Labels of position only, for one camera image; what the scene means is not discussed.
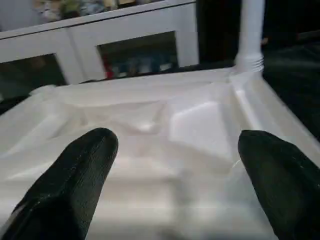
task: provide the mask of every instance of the white styrofoam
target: white styrofoam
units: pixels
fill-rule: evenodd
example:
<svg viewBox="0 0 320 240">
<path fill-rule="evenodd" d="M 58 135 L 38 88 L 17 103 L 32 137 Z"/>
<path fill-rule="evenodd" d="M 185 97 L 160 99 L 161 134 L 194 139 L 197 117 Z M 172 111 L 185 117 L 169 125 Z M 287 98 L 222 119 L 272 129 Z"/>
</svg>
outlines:
<svg viewBox="0 0 320 240">
<path fill-rule="evenodd" d="M 105 127 L 119 152 L 87 239 L 276 239 L 240 161 L 239 134 L 269 131 L 318 166 L 319 144 L 259 72 L 229 72 L 36 91 L 0 117 L 0 221 L 70 142 Z"/>
</svg>

